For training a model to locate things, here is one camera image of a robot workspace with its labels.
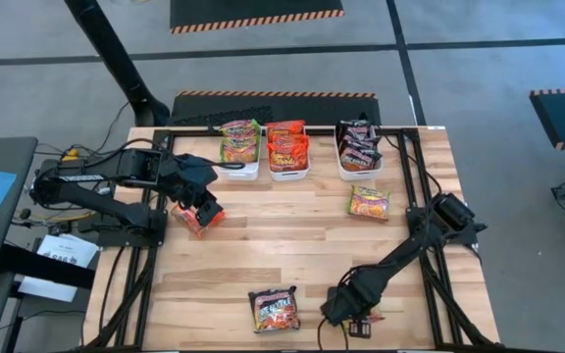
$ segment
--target concrete floor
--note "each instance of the concrete floor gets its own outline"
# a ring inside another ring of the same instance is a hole
[[[395,43],[384,0],[343,0],[341,19],[169,34],[169,1],[100,0],[130,53]],[[565,0],[397,0],[407,42],[565,38]],[[92,55],[65,5],[0,0],[0,59]],[[529,89],[565,87],[565,46],[410,51],[429,125],[447,126],[464,194],[480,219],[488,291],[502,341],[565,351],[565,214],[549,188],[565,180]],[[166,104],[180,89],[368,91],[387,125],[412,125],[398,53],[301,54],[137,62]],[[66,148],[99,146],[125,97],[102,64],[0,66],[0,136],[34,135]],[[123,141],[125,110],[109,147]],[[37,166],[41,158],[37,157]],[[29,205],[22,197],[21,206]],[[44,230],[12,228],[20,245]],[[22,313],[84,310],[32,298]],[[69,349],[79,316],[24,324],[17,351]]]

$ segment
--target white plastic bin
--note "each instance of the white plastic bin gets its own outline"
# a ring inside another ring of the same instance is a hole
[[[374,127],[370,128],[370,136],[376,137]],[[383,170],[383,157],[377,161],[375,168],[371,171],[349,172],[341,166],[341,157],[339,156],[339,148],[337,146],[337,138],[333,135],[334,154],[337,158],[337,167],[339,168],[339,177],[346,181],[353,180],[369,180],[377,177]]]
[[[263,130],[265,128],[261,126],[261,138],[259,139],[259,145],[256,147],[258,151],[258,157],[256,162],[253,163],[246,163],[245,167],[241,168],[240,170],[230,170],[226,168],[217,167],[217,171],[224,176],[228,180],[237,180],[237,181],[254,181],[259,177],[259,162],[261,161],[261,142],[263,141]]]
[[[266,133],[265,138],[269,141],[269,137],[267,135],[267,128],[265,127]],[[309,156],[309,151],[306,152],[306,169],[302,171],[291,171],[291,172],[272,172],[270,169],[270,163],[268,158],[267,168],[270,170],[270,175],[272,176],[273,181],[291,181],[291,180],[301,180],[304,179],[308,174],[309,170],[311,169],[311,156]]]

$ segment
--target wooden tabletop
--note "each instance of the wooden tabletop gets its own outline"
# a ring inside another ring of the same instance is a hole
[[[129,139],[152,138],[153,128],[136,127]],[[448,135],[442,127],[420,127],[427,170],[445,192],[462,197]],[[148,147],[145,143],[133,146]],[[180,137],[175,153],[219,160],[220,137]],[[299,181],[272,181],[263,146],[256,181],[227,181],[223,176],[209,189],[226,209],[227,218],[196,238],[170,217],[165,244],[154,272],[144,349],[317,349],[316,328],[323,318],[319,306],[327,288],[350,267],[380,261],[407,238],[404,210],[408,206],[397,151],[380,144],[384,169],[375,180],[348,182],[339,178],[332,137],[310,140],[311,171]],[[418,200],[422,200],[413,169]],[[391,192],[387,223],[346,214],[351,184]],[[437,192],[432,184],[432,192]],[[140,190],[119,188],[116,198],[140,200]],[[491,340],[498,340],[485,279],[477,258],[460,246],[444,248],[457,302]],[[117,249],[101,253],[84,323],[87,340],[97,335],[99,311]],[[122,300],[129,249],[118,264],[108,294],[105,323]],[[255,334],[247,293],[297,286],[300,330]],[[437,301],[445,341],[450,334],[441,301]],[[390,282],[379,308],[386,319],[372,327],[371,339],[350,338],[350,349],[430,348],[429,324],[418,261]],[[137,304],[130,311],[126,342],[132,342]],[[325,349],[343,349],[340,328],[324,325]]]

